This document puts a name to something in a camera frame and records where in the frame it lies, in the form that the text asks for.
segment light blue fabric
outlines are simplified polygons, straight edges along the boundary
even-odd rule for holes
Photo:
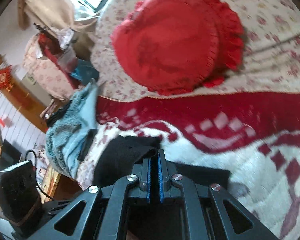
[[[53,168],[75,179],[79,167],[77,157],[90,129],[97,128],[95,80],[71,97],[65,115],[46,134],[46,154]]]

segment floral fabric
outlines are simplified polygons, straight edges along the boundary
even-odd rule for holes
[[[110,35],[140,0],[109,0],[96,28],[99,37],[91,62],[100,72],[103,96],[134,101],[145,96],[161,97],[134,82],[121,68]],[[226,81],[214,88],[198,88],[196,94],[277,91],[300,93],[300,11],[291,0],[221,0],[238,13],[245,28],[242,69],[229,72]]]
[[[26,46],[22,67],[54,98],[66,100],[74,89],[61,70],[49,59],[36,58],[37,36],[33,36]]]

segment metal screw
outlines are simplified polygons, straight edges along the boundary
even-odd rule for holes
[[[127,176],[128,181],[135,181],[137,178],[138,178],[138,176],[134,175],[134,174],[130,174]]]
[[[174,179],[174,180],[182,180],[183,179],[183,176],[181,175],[181,174],[174,174],[174,175],[172,175],[172,178]]]
[[[90,186],[89,187],[89,192],[94,194],[97,193],[99,191],[99,187],[98,186]]]
[[[211,184],[211,188],[214,191],[219,191],[221,189],[221,186],[217,183],[213,183],[213,184]]]

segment red cushion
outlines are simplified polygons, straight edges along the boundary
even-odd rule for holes
[[[119,63],[137,83],[159,94],[191,92],[241,62],[240,20],[220,0],[145,0],[116,27]]]

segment black cable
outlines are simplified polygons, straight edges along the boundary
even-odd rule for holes
[[[51,199],[51,200],[55,200],[53,197],[50,197],[47,193],[45,193],[45,192],[40,188],[40,186],[39,186],[39,184],[38,184],[38,182],[37,182],[37,155],[35,155],[34,150],[28,150],[28,151],[26,152],[26,155],[25,155],[25,160],[26,160],[26,161],[27,161],[27,156],[28,156],[29,153],[33,153],[33,155],[34,155],[34,166],[35,166],[34,173],[35,173],[35,182],[36,182],[36,184],[37,184],[37,188],[38,188],[38,189],[39,189],[46,197],[48,197],[48,198]]]

